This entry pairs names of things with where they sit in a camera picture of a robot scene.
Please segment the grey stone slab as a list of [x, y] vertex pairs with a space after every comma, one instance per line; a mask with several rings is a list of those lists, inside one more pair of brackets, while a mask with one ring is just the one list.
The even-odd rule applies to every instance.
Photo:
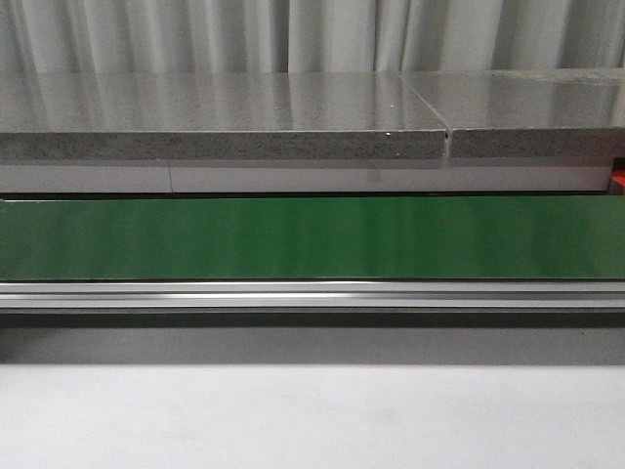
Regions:
[[624, 154], [621, 68], [404, 72], [451, 158], [605, 161]]
[[390, 73], [1, 78], [5, 160], [438, 159], [445, 133]]

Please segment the grey stone slab right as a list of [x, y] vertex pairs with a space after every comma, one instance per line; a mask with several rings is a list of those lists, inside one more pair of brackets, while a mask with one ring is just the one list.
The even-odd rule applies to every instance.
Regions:
[[624, 154], [621, 68], [404, 72], [451, 158], [605, 161]]

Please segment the red object at right edge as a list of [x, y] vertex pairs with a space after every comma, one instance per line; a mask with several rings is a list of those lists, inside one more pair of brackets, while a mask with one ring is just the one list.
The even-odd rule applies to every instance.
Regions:
[[625, 170], [614, 170], [610, 176], [609, 193], [613, 195], [625, 194]]

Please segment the grey stone slab left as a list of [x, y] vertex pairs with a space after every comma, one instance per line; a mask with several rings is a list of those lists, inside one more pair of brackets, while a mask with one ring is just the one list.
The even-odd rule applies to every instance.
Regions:
[[390, 73], [1, 78], [5, 160], [438, 159], [445, 133]]

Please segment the green conveyor belt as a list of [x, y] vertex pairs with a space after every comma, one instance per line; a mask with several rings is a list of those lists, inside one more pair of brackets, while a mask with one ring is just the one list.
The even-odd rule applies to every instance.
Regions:
[[608, 195], [7, 200], [4, 280], [624, 276]]

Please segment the aluminium conveyor side rail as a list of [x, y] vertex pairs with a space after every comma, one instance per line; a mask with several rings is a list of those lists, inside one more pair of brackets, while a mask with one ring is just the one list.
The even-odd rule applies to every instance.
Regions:
[[4, 282], [4, 313], [98, 310], [624, 309], [621, 280]]

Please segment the grey curtain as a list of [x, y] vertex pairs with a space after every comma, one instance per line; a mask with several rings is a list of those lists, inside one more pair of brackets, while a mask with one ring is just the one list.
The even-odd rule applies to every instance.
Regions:
[[4, 72], [621, 67], [620, 1], [5, 1]]

